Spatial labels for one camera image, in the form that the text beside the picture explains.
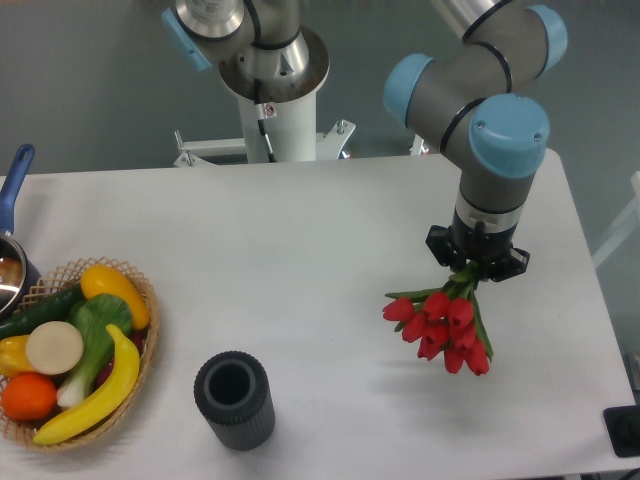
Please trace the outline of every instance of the blue joint cap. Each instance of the blue joint cap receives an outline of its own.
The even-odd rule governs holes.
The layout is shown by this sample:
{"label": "blue joint cap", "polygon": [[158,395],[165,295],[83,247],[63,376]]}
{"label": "blue joint cap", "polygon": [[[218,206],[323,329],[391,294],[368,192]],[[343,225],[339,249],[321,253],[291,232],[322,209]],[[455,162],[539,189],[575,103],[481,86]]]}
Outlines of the blue joint cap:
{"label": "blue joint cap", "polygon": [[469,144],[489,171],[509,179],[525,178],[540,167],[549,130],[549,117],[530,98],[496,95],[473,115]]}
{"label": "blue joint cap", "polygon": [[547,30],[548,50],[544,73],[558,63],[567,51],[569,43],[567,27],[565,27],[562,17],[549,7],[534,5],[533,7],[528,7],[528,9],[540,17],[542,23],[544,23],[544,28]]}
{"label": "blue joint cap", "polygon": [[162,13],[162,21],[180,55],[182,55],[196,71],[201,72],[202,70],[213,67],[211,62],[198,50],[198,47],[193,43],[193,40],[191,40],[187,32],[184,31],[171,9],[167,8]]}
{"label": "blue joint cap", "polygon": [[433,58],[414,53],[398,63],[384,84],[382,101],[386,109],[398,122],[407,126],[407,112],[409,102],[416,88],[418,79],[424,69],[433,61]]}

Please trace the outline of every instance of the bok choy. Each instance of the bok choy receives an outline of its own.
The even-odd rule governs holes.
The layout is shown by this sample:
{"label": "bok choy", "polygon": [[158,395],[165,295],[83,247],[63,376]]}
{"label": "bok choy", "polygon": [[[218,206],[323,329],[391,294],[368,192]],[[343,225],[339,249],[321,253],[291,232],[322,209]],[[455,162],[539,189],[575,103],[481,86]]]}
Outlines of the bok choy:
{"label": "bok choy", "polygon": [[107,325],[116,325],[127,336],[132,328],[131,311],[127,303],[109,294],[88,300],[68,321],[80,331],[84,353],[58,389],[58,405],[61,408],[70,408],[87,398],[93,390],[96,377],[113,357],[114,345]]}

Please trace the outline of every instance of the blue pan handle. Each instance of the blue pan handle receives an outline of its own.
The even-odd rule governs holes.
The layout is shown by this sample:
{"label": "blue pan handle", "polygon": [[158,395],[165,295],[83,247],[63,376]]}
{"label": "blue pan handle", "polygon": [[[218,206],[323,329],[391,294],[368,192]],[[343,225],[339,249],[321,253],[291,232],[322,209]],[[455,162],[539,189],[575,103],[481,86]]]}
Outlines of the blue pan handle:
{"label": "blue pan handle", "polygon": [[13,212],[18,192],[36,153],[33,145],[22,145],[0,190],[0,233],[13,233]]}

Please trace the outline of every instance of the black cylinder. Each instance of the black cylinder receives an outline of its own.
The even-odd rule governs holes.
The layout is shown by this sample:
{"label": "black cylinder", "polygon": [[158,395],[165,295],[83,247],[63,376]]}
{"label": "black cylinder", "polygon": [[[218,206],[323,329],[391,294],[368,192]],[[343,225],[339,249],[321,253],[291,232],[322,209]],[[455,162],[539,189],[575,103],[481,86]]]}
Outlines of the black cylinder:
{"label": "black cylinder", "polygon": [[273,432],[275,412],[264,367],[244,352],[209,359],[196,376],[196,405],[218,439],[234,450],[251,450]]}

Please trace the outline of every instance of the red tulip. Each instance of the red tulip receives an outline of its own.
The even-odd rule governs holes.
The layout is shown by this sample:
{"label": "red tulip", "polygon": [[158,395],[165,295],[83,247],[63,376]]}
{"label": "red tulip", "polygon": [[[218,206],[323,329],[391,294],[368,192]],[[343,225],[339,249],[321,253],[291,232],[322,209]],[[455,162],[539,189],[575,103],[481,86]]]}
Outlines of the red tulip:
{"label": "red tulip", "polygon": [[400,297],[382,309],[382,318],[392,322],[408,322],[416,314],[409,297]]}
{"label": "red tulip", "polygon": [[420,341],[420,348],[418,349],[418,358],[426,358],[427,360],[433,360],[440,353],[440,347],[427,342],[424,337]]}
{"label": "red tulip", "polygon": [[456,298],[447,312],[449,323],[454,327],[466,327],[473,320],[473,303],[466,298]]}
{"label": "red tulip", "polygon": [[438,320],[444,317],[449,310],[451,300],[444,292],[435,292],[429,295],[429,298],[424,302],[422,310],[427,314],[427,321]]}
{"label": "red tulip", "polygon": [[476,341],[476,326],[474,324],[467,325],[464,328],[450,326],[449,331],[451,332],[451,341],[457,348],[471,348]]}
{"label": "red tulip", "polygon": [[427,323],[424,330],[424,339],[427,343],[442,348],[450,338],[449,327],[444,322],[435,325]]}
{"label": "red tulip", "polygon": [[464,352],[464,359],[467,362],[469,370],[478,376],[489,371],[489,359],[487,358],[487,352],[484,349],[484,344],[479,339],[476,339],[473,346]]}
{"label": "red tulip", "polygon": [[444,351],[444,366],[449,373],[458,373],[464,363],[462,351],[451,346]]}
{"label": "red tulip", "polygon": [[414,314],[413,319],[402,329],[402,339],[413,343],[424,335],[427,326],[427,317],[423,312]]}

